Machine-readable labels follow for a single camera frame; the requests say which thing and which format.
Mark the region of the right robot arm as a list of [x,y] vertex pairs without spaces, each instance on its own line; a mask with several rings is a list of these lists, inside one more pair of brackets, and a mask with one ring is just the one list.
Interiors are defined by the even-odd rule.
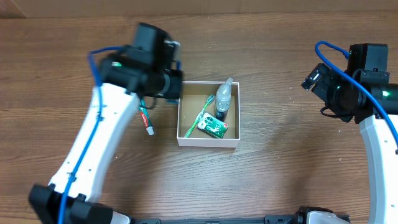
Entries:
[[322,115],[359,125],[368,160],[369,223],[397,223],[397,84],[390,83],[386,44],[348,51],[315,44],[319,63],[302,82],[324,102]]

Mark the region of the white cardboard box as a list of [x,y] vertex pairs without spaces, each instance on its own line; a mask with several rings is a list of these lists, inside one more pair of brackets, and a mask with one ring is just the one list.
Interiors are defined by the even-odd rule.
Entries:
[[228,129],[223,138],[217,139],[195,128],[189,138],[185,133],[190,129],[206,103],[209,95],[215,94],[222,82],[184,81],[178,104],[177,141],[180,147],[231,147],[236,148],[241,139],[240,88],[232,82],[231,104],[225,123]]

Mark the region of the green soap packet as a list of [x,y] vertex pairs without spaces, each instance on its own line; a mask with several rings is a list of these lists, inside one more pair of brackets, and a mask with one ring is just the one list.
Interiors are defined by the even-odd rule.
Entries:
[[228,124],[218,120],[209,113],[204,113],[198,122],[197,128],[213,138],[222,139],[228,130]]

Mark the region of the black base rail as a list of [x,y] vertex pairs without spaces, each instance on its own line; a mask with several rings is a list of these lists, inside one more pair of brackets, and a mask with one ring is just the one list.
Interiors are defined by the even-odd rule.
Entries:
[[260,218],[214,218],[161,220],[159,218],[131,218],[131,224],[293,224],[293,215],[266,215]]

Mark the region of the Colgate toothpaste tube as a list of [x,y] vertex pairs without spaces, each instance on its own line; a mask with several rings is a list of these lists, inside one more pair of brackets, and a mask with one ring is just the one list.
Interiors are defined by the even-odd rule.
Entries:
[[147,133],[152,136],[154,135],[154,129],[153,129],[153,125],[149,119],[149,114],[146,108],[146,103],[144,101],[144,99],[141,100],[141,105],[139,108],[139,114],[142,118],[142,121],[144,123],[145,129],[147,131]]

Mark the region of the clear bottle dark liquid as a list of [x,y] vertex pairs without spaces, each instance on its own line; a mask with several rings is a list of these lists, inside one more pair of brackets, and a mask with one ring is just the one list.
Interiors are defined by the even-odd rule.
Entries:
[[229,110],[231,103],[231,90],[233,79],[229,77],[216,92],[215,99],[215,117],[224,121]]

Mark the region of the green white toothbrush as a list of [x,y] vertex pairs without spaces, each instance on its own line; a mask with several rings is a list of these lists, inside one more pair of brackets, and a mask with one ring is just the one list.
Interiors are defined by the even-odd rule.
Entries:
[[214,102],[215,100],[215,95],[209,95],[205,105],[203,106],[203,108],[201,109],[201,111],[198,113],[197,117],[195,118],[195,121],[193,122],[193,124],[191,125],[190,129],[185,133],[184,137],[185,138],[189,138],[193,132],[193,130],[195,129],[195,127],[197,126],[197,124],[200,122],[200,120],[203,118],[203,115],[205,113],[206,108],[212,104],[212,102]]

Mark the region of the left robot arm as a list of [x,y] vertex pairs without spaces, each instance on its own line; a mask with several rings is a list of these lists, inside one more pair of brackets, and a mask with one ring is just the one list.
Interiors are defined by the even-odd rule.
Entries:
[[131,44],[101,49],[99,62],[95,52],[88,54],[95,85],[85,120],[49,184],[34,185],[29,194],[42,223],[133,222],[99,199],[109,164],[143,98],[180,98],[179,45],[166,31],[140,23]]

